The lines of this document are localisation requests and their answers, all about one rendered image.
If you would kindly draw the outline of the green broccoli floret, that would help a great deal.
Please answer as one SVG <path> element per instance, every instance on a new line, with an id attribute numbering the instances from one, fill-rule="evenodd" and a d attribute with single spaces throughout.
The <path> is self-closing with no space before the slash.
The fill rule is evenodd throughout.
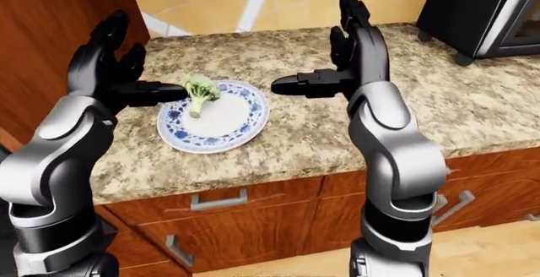
<path id="1" fill-rule="evenodd" d="M 191 99 L 189 114 L 193 118 L 200 117 L 203 104 L 221 97 L 218 86 L 206 76 L 191 76 L 184 84 L 184 89 Z"/>

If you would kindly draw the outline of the tall wooden cabinet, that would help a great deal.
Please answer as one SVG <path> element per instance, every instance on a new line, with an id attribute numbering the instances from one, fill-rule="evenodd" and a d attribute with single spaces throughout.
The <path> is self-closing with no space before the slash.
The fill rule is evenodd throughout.
<path id="1" fill-rule="evenodd" d="M 136 0 L 0 0 L 0 145 L 14 151 L 29 142 L 67 93 L 76 49 L 118 9 L 130 19 L 122 54 L 149 40 Z"/>

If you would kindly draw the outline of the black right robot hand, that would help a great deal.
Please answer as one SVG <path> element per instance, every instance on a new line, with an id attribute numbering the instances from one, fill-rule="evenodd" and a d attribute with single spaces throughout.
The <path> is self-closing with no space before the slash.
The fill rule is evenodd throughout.
<path id="1" fill-rule="evenodd" d="M 276 79 L 271 91 L 278 95 L 350 99 L 365 84 L 388 81 L 389 57 L 379 28 L 369 23 L 370 13 L 361 0 L 339 0 L 340 26 L 330 32 L 331 59 L 335 69 L 316 69 Z"/>

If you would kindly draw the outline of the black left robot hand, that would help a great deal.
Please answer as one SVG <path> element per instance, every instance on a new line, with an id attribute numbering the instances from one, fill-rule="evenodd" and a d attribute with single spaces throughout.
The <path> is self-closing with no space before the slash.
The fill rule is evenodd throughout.
<path id="1" fill-rule="evenodd" d="M 157 106 L 186 99 L 186 89 L 178 84 L 140 79 L 146 57 L 142 43 L 135 43 L 124 56 L 116 58 L 127 28 L 128 15 L 123 10 L 95 26 L 88 43 L 77 49 L 69 63 L 69 93 L 96 99 L 113 114 L 128 106 Z"/>

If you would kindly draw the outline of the black toaster oven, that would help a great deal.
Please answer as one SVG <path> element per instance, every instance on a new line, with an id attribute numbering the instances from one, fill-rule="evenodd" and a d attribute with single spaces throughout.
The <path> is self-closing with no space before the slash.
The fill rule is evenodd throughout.
<path id="1" fill-rule="evenodd" d="M 540 0 L 426 0 L 418 38 L 435 38 L 469 66 L 483 58 L 540 55 Z"/>

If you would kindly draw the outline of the blue patterned white plate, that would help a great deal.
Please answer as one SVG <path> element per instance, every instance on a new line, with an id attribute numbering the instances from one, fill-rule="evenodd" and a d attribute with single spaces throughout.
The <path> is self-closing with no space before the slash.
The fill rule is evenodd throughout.
<path id="1" fill-rule="evenodd" d="M 270 107 L 259 89 L 241 81 L 220 80 L 215 84 L 221 97 L 202 104 L 199 118 L 189 114 L 190 99 L 162 105 L 157 130 L 170 147 L 210 155 L 240 147 L 264 129 Z"/>

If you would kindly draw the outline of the wooden base cabinet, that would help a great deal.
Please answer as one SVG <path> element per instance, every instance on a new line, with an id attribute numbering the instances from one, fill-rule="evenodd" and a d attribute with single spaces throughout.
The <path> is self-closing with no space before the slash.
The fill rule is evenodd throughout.
<path id="1" fill-rule="evenodd" d="M 451 174 L 441 188 L 448 204 L 469 190 L 469 205 L 434 231 L 490 226 L 540 215 L 540 147 L 447 161 Z M 241 187 L 171 195 L 96 207 L 119 231 L 110 251 L 121 277 L 191 277 L 218 269 L 273 261 L 349 246 L 360 235 L 365 173 L 344 172 L 248 185 L 248 202 L 226 208 L 190 210 L 191 198 L 235 198 Z M 176 235 L 183 251 L 195 257 L 186 266 L 165 245 Z"/>

